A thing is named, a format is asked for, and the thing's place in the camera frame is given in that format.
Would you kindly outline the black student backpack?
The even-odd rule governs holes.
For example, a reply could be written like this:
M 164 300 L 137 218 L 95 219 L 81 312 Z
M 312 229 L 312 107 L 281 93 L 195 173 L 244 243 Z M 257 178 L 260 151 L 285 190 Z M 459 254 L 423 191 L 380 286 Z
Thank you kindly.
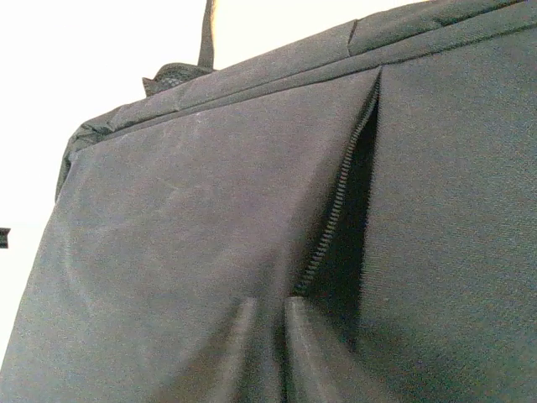
M 165 65 L 63 155 L 4 402 L 160 402 L 244 299 L 240 396 L 291 402 L 306 299 L 376 402 L 536 399 L 536 4 L 427 1 Z

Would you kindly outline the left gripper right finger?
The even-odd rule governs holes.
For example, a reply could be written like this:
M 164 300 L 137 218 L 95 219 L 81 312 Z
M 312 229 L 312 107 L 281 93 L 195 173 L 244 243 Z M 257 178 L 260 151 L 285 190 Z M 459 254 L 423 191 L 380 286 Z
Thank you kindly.
M 378 389 L 302 297 L 285 302 L 291 402 L 376 402 Z

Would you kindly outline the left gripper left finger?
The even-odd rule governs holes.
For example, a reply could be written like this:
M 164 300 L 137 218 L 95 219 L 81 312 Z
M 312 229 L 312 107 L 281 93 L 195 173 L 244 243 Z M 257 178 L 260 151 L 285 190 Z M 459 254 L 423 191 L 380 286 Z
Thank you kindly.
M 256 300 L 242 300 L 200 352 L 159 392 L 160 402 L 234 402 L 240 396 L 256 321 Z

